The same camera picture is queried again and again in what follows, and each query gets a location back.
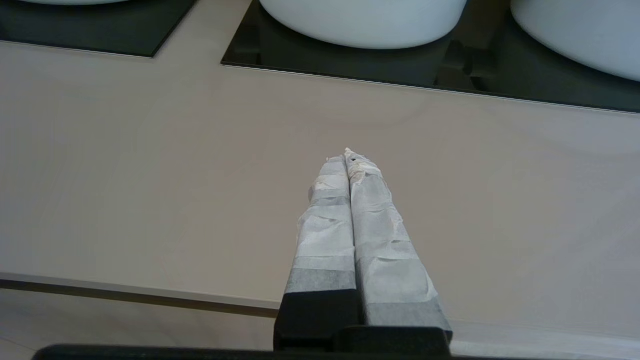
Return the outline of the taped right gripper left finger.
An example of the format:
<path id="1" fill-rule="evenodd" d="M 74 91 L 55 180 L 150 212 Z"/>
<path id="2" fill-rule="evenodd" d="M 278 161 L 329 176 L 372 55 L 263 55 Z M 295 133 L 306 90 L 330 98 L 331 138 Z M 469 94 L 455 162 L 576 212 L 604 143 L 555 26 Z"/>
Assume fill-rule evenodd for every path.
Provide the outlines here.
<path id="1" fill-rule="evenodd" d="M 329 351 L 361 323 L 346 159 L 327 159 L 298 221 L 297 249 L 274 325 L 274 350 Z"/>

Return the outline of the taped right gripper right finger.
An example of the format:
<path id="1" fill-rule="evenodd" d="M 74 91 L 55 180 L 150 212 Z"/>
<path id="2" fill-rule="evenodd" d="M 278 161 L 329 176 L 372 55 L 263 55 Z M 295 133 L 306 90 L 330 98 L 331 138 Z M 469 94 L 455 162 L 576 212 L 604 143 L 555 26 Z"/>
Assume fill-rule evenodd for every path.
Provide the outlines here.
<path id="1" fill-rule="evenodd" d="M 380 168 L 346 148 L 355 265 L 365 323 L 371 327 L 453 329 Z"/>

